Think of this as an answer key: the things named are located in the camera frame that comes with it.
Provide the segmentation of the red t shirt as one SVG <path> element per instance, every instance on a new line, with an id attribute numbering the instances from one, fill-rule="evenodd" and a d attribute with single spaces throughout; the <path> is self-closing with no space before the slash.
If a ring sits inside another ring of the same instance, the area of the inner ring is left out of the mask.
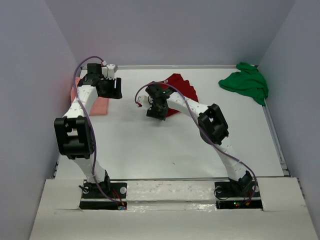
<path id="1" fill-rule="evenodd" d="M 183 79 L 181 74 L 173 73 L 162 82 L 177 88 L 185 97 L 190 98 L 195 102 L 199 101 L 196 90 L 191 86 L 189 80 Z"/>

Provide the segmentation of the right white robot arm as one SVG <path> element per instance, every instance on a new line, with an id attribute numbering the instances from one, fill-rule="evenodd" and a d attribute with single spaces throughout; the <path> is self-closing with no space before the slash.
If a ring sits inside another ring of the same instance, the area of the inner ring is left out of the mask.
<path id="1" fill-rule="evenodd" d="M 191 117 L 200 137 L 212 146 L 222 161 L 229 184 L 227 189 L 239 197 L 254 196 L 258 181 L 253 170 L 236 157 L 229 140 L 227 121 L 217 104 L 206 105 L 184 96 L 177 88 L 165 83 L 151 82 L 146 87 L 148 96 L 140 96 L 137 103 L 147 108 L 147 116 L 165 120 L 169 109 Z"/>

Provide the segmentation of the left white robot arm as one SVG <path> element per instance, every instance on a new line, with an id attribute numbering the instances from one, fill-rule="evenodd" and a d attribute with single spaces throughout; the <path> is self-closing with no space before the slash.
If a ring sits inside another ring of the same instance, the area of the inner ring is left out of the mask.
<path id="1" fill-rule="evenodd" d="M 84 77 L 74 81 L 74 100 L 63 117 L 54 120 L 54 130 L 61 155 L 72 160 L 82 170 L 88 193 L 111 191 L 107 171 L 97 160 L 97 141 L 90 121 L 90 112 L 98 98 L 121 99 L 122 80 L 115 76 L 116 64 L 89 63 Z"/>

